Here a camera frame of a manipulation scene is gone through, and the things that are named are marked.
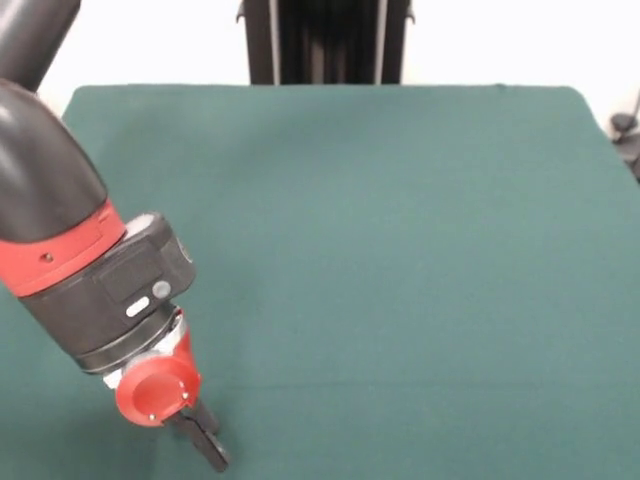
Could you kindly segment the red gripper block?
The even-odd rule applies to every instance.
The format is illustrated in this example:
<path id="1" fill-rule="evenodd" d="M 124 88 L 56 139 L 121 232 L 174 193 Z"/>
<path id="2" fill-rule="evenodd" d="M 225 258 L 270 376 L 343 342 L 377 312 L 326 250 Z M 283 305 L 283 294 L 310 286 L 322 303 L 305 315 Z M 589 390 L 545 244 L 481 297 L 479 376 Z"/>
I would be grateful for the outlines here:
<path id="1" fill-rule="evenodd" d="M 230 455 L 216 436 L 218 418 L 198 399 L 200 387 L 188 323 L 177 308 L 169 332 L 120 374 L 115 402 L 120 413 L 139 426 L 158 427 L 172 416 L 172 427 L 222 473 Z"/>

